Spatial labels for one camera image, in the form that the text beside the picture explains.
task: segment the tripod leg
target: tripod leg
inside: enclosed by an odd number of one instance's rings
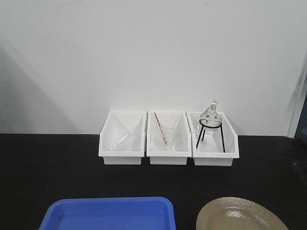
[[[221,125],[221,136],[222,136],[223,151],[225,152],[225,144],[224,144],[224,135],[223,135],[222,125]]]
[[[201,132],[200,132],[200,135],[198,136],[198,140],[197,140],[197,144],[196,144],[196,149],[197,149],[198,144],[199,144],[200,139],[201,139],[201,133],[202,133],[202,130],[203,130],[203,126],[201,127]]]
[[[205,137],[205,132],[206,130],[204,129],[201,141],[203,141],[203,138]]]

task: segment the black table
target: black table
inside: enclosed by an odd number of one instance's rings
[[[64,198],[164,196],[177,230],[194,230],[197,214],[223,196],[252,200],[290,230],[307,229],[307,183],[293,164],[307,148],[285,137],[240,136],[231,167],[104,165],[98,135],[0,135],[0,229],[36,230]]]

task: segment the paper plate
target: paper plate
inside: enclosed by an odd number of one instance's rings
[[[196,230],[289,230],[265,207],[238,197],[222,197],[199,212]]]

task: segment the metal ring stand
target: metal ring stand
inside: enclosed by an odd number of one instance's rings
[[[196,144],[196,149],[197,149],[198,144],[199,144],[199,142],[200,142],[202,131],[203,131],[203,134],[202,134],[202,139],[201,139],[201,141],[203,141],[203,139],[204,139],[204,137],[205,137],[205,132],[206,132],[206,130],[204,129],[204,127],[205,127],[205,128],[221,128],[223,152],[225,152],[225,144],[224,144],[224,135],[223,135],[222,123],[221,123],[219,126],[217,126],[217,127],[205,126],[205,125],[203,125],[203,124],[201,123],[201,120],[199,120],[199,123],[200,123],[200,125],[201,125],[201,132],[200,132],[200,135],[198,136],[198,140],[197,140],[197,144]]]

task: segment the blue tray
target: blue tray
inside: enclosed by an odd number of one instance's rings
[[[64,199],[47,210],[39,230],[176,230],[163,197]]]

